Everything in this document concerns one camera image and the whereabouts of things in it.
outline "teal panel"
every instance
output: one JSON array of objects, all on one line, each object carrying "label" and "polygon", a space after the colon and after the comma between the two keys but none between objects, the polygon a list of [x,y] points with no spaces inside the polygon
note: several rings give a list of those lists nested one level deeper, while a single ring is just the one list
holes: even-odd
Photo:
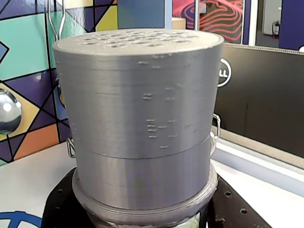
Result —
[{"label": "teal panel", "polygon": [[6,162],[0,159],[0,166],[5,165]]},{"label": "teal panel", "polygon": [[[61,16],[62,16],[62,12],[54,12],[52,13],[52,20],[54,23],[55,28],[58,31],[59,25],[60,25],[60,21],[61,21]],[[53,55],[53,48],[52,48],[52,44],[55,42],[55,35],[54,32],[51,28],[51,25],[49,24],[49,22],[47,23],[47,31],[48,31],[48,40],[49,40],[49,52],[50,52],[50,59],[51,59],[51,68],[55,68],[56,64],[55,64],[55,59],[54,59],[54,55]],[[72,37],[72,36],[76,36],[76,35],[81,35],[86,33],[86,30],[80,26],[76,21],[74,21],[74,19],[69,15],[66,14],[66,21],[65,21],[65,25],[63,27],[63,32],[62,32],[62,36],[61,38],[67,38],[67,37]]]},{"label": "teal panel", "polygon": [[10,48],[0,64],[0,80],[48,69],[44,14],[1,20],[0,40]]}]

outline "metal clip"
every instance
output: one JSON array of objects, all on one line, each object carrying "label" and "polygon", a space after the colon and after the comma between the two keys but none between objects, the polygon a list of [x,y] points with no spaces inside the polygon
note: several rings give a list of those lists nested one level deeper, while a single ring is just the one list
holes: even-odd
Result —
[{"label": "metal clip", "polygon": [[216,147],[217,147],[217,141],[215,139],[214,133],[210,132],[210,138],[211,138],[211,150],[210,150],[210,156],[213,155]]},{"label": "metal clip", "polygon": [[59,26],[59,31],[57,33],[56,29],[55,29],[55,26],[53,24],[53,21],[52,21],[52,17],[51,17],[51,0],[47,0],[47,18],[48,18],[48,21],[51,25],[51,28],[54,32],[54,35],[55,35],[55,41],[58,41],[61,39],[61,34],[62,34],[62,31],[63,31],[63,26],[64,26],[64,23],[65,23],[65,20],[66,20],[66,0],[62,0],[62,18],[61,18],[61,22],[60,22],[60,26]]},{"label": "metal clip", "polygon": [[217,120],[217,134],[214,136],[215,139],[218,139],[220,136],[220,117],[216,114],[213,114],[213,118]]},{"label": "metal clip", "polygon": [[72,139],[68,138],[66,140],[67,145],[67,154],[70,158],[75,158],[75,147]]}]

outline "white table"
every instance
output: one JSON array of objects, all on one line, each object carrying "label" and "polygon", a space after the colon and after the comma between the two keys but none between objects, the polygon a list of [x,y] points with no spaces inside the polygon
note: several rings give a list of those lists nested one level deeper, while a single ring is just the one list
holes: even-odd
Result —
[{"label": "white table", "polygon": [[[273,228],[299,228],[304,198],[213,161],[221,175]],[[45,201],[59,181],[76,166],[60,144],[0,167],[0,216],[25,211],[42,217]],[[7,228],[9,220],[0,220]],[[18,228],[34,228],[21,222]]]}]

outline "blue logo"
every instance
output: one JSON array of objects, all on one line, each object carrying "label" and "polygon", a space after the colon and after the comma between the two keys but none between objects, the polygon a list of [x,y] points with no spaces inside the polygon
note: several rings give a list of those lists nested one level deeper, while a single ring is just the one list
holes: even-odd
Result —
[{"label": "blue logo", "polygon": [[41,218],[27,214],[24,211],[0,212],[0,220],[10,220],[7,228],[18,228],[20,222],[26,222],[38,228],[41,225]]}]

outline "fire extinguisher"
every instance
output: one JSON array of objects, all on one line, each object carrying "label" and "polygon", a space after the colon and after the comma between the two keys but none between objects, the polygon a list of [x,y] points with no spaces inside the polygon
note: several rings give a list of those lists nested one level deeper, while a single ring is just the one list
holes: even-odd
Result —
[{"label": "fire extinguisher", "polygon": [[272,24],[272,36],[279,39],[280,36],[280,22],[277,20]]}]

